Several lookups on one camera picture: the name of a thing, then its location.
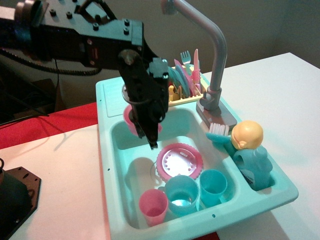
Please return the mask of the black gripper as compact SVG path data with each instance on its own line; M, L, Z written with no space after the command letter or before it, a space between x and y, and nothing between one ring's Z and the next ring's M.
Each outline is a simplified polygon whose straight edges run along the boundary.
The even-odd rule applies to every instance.
M122 50L118 55L118 70L124 80L123 97L132 106L133 122L138 123L137 135L146 137L151 150L158 148L158 125L169 107L168 62L160 57L143 60L132 49ZM147 107L152 121L142 121L141 107Z

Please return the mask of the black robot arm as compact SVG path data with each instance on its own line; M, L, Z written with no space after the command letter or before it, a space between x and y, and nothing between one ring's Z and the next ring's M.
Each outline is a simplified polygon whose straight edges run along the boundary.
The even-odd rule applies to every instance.
M158 146L169 105L168 63L147 45L141 21L116 18L102 0L24 0L0 9L0 53L10 49L35 61L117 70L137 135Z

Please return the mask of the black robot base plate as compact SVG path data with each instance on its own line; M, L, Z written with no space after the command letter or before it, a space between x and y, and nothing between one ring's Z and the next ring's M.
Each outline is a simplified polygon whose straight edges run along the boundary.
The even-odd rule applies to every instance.
M22 166L4 170L0 160L0 238L8 240L38 208L42 180Z

